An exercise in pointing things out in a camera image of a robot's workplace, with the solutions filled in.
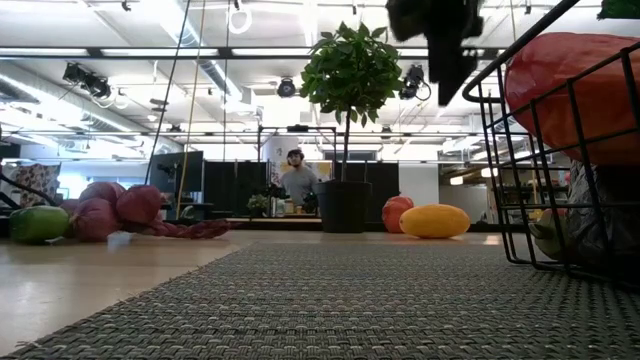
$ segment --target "potted plant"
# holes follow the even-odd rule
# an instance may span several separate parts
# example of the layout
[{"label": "potted plant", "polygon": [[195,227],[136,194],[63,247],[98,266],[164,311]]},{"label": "potted plant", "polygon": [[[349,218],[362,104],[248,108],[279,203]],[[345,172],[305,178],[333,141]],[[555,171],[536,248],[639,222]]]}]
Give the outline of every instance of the potted plant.
[{"label": "potted plant", "polygon": [[267,211],[269,206],[269,199],[264,195],[253,195],[249,198],[247,208],[249,208],[249,214],[252,218],[261,218]]},{"label": "potted plant", "polygon": [[301,74],[300,96],[319,104],[322,113],[333,112],[339,124],[344,117],[346,126],[340,181],[314,186],[326,232],[364,231],[371,184],[347,181],[349,131],[351,122],[363,127],[369,120],[375,122],[378,109],[393,97],[394,90],[402,88],[398,52],[378,40],[386,31],[370,32],[364,24],[354,30],[342,23],[335,34],[323,32]]}]

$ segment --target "green squash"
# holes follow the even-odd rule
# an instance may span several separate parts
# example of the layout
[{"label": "green squash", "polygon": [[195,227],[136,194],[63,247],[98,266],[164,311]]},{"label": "green squash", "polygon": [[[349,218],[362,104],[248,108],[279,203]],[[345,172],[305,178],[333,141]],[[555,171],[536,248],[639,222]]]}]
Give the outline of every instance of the green squash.
[{"label": "green squash", "polygon": [[29,245],[42,245],[45,240],[62,236],[69,227],[69,215],[61,208],[34,206],[16,210],[9,217],[12,240]]}]

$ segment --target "ceiling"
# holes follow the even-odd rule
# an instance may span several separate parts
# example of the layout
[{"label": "ceiling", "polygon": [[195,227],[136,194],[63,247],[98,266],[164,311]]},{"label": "ceiling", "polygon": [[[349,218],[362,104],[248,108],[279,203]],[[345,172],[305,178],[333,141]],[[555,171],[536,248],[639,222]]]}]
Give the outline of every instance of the ceiling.
[{"label": "ceiling", "polygon": [[[523,34],[535,24],[559,0],[486,0],[481,15],[485,17],[485,29],[481,37],[470,39],[467,45],[478,47],[508,47],[515,38]],[[526,14],[525,5],[530,3],[532,11]],[[572,31],[591,33],[613,33],[619,35],[640,36],[640,27],[624,20],[597,21],[600,1],[581,1],[560,21],[553,24],[548,31]],[[352,4],[356,5],[356,15]],[[251,23],[241,34],[228,31],[226,14],[233,3],[227,1],[191,1],[189,3],[188,22],[199,33],[202,26],[203,46],[225,47],[293,47],[310,46],[322,31],[334,31],[344,21],[356,26],[360,21],[370,28],[387,26],[387,14],[384,0],[253,0],[241,2],[241,9],[251,12]],[[128,1],[131,11],[126,12],[120,0],[27,0],[0,2],[0,37],[1,46],[34,46],[34,47],[175,47],[175,34],[171,27],[180,24],[187,1],[183,0],[138,0]],[[244,14],[234,15],[232,23],[242,27],[246,21]],[[407,43],[398,44],[392,36],[388,42],[396,46],[426,46],[426,40],[420,37]],[[62,80],[62,74],[68,61],[61,59],[21,59],[0,61],[0,74],[7,69],[9,63],[28,71],[34,79],[42,79],[63,90],[70,90],[76,95],[75,102],[67,96],[60,101],[69,101],[76,107],[87,109],[99,106],[118,119],[125,119],[141,129],[156,129],[158,121],[150,121],[153,115],[152,98],[163,99],[167,90],[168,79],[172,72],[173,86],[168,95],[169,105],[165,114],[164,126],[181,125],[186,129],[190,117],[194,122],[192,131],[223,131],[223,123],[227,131],[240,132],[257,129],[256,107],[263,107],[265,125],[286,126],[296,123],[307,125],[338,126],[332,115],[316,116],[305,99],[299,97],[281,99],[275,95],[275,88],[282,77],[292,77],[300,84],[299,73],[306,65],[306,60],[229,60],[217,61],[230,81],[250,94],[243,101],[228,102],[223,109],[223,91],[219,89],[201,68],[192,60],[179,60],[175,63],[168,60],[81,60],[85,69],[109,79],[113,92],[121,94],[107,101],[92,103],[87,93],[70,86]],[[426,61],[402,60],[400,65],[407,70],[412,64],[427,67]],[[480,67],[487,61],[480,62]],[[485,89],[493,89],[497,93],[496,79],[488,78]],[[39,80],[28,84],[39,89]],[[397,132],[472,132],[474,115],[479,113],[477,104],[469,103],[458,94],[446,107],[437,105],[437,86],[431,88],[430,99],[399,100],[389,99],[380,110],[377,124],[367,125],[362,129],[359,125],[355,132],[380,131],[382,125],[392,126]],[[428,91],[423,89],[421,97]],[[10,123],[3,127],[12,129]],[[24,129],[32,129],[28,123]],[[255,140],[255,136],[237,137],[233,141],[243,142]],[[20,139],[9,139],[24,142]],[[184,143],[185,138],[174,138],[177,143]],[[446,139],[436,139],[430,143],[442,143]],[[218,138],[195,137],[194,143],[220,141]],[[369,139],[353,141],[371,142]],[[406,146],[419,146],[420,142]]]}]

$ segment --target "black partition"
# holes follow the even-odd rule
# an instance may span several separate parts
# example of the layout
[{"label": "black partition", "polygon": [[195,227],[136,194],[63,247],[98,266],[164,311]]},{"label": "black partition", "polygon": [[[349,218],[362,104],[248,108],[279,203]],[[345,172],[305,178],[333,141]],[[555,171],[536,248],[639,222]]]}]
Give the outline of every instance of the black partition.
[{"label": "black partition", "polygon": [[262,190],[266,163],[207,161],[204,166],[204,202],[214,211],[229,211],[236,216],[249,215],[247,202]]},{"label": "black partition", "polygon": [[[336,179],[342,177],[342,164],[336,166]],[[348,181],[371,183],[373,194],[369,203],[367,222],[382,222],[382,208],[390,197],[400,194],[398,163],[349,163]]]}]

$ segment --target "small plant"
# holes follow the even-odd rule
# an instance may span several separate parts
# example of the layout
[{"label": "small plant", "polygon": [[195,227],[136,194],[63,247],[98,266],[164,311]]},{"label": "small plant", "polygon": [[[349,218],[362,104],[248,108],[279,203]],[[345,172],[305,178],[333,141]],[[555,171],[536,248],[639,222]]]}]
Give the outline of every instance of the small plant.
[{"label": "small plant", "polygon": [[322,39],[312,48],[311,62],[301,73],[301,97],[320,104],[320,112],[335,113],[341,124],[346,117],[342,181],[346,180],[351,122],[364,127],[375,122],[387,98],[402,88],[399,80],[398,51],[380,40],[387,28],[373,32],[361,24],[358,30],[342,23],[335,34],[321,33]]},{"label": "small plant", "polygon": [[268,205],[269,199],[264,195],[253,195],[247,203],[249,210],[264,210]]}]

